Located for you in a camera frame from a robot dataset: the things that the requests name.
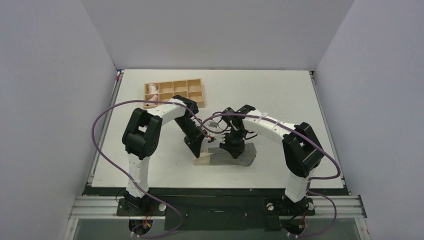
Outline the grey beige underwear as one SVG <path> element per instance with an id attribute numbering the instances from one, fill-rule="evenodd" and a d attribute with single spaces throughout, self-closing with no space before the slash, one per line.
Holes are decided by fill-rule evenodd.
<path id="1" fill-rule="evenodd" d="M 255 160 L 257 154 L 254 143 L 246 143 L 245 149 L 237 158 L 224 149 L 219 147 L 209 147 L 200 151 L 200 157 L 195 158 L 193 164 L 195 166 L 242 166 L 249 167 Z"/>

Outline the wooden compartment tray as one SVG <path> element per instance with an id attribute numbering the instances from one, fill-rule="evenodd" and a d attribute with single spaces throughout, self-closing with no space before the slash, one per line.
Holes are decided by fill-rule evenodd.
<path id="1" fill-rule="evenodd" d="M 148 94 L 147 87 L 149 84 L 155 83 L 158 87 L 157 94 Z M 158 95 L 158 101 L 166 102 L 176 95 L 192 100 L 197 103 L 199 108 L 205 107 L 203 83 L 201 78 L 151 82 L 144 84 L 143 99 L 148 101 L 153 95 Z"/>

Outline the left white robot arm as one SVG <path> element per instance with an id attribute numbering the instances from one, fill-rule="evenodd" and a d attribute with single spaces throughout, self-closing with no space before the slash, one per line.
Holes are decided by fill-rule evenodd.
<path id="1" fill-rule="evenodd" d="M 184 143 L 196 158 L 200 156 L 207 133 L 192 119 L 198 112 L 197 103 L 181 95 L 175 95 L 166 104 L 155 108 L 136 108 L 132 112 L 122 137 L 132 177 L 123 196 L 136 215 L 149 210 L 150 201 L 144 197 L 149 192 L 149 161 L 158 148 L 163 125 L 175 121 L 185 135 Z"/>

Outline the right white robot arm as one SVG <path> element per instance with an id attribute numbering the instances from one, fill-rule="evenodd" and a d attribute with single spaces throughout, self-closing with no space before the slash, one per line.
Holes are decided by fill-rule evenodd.
<path id="1" fill-rule="evenodd" d="M 235 160 L 245 151 L 248 132 L 254 132 L 280 145 L 285 164 L 290 171 L 288 184 L 282 199 L 283 209 L 294 214 L 302 207 L 310 186 L 310 178 L 321 163 L 324 154 L 312 127 L 303 122 L 291 124 L 269 117 L 250 105 L 235 111 L 228 107 L 222 112 L 222 120 L 230 131 L 223 135 L 219 147 Z"/>

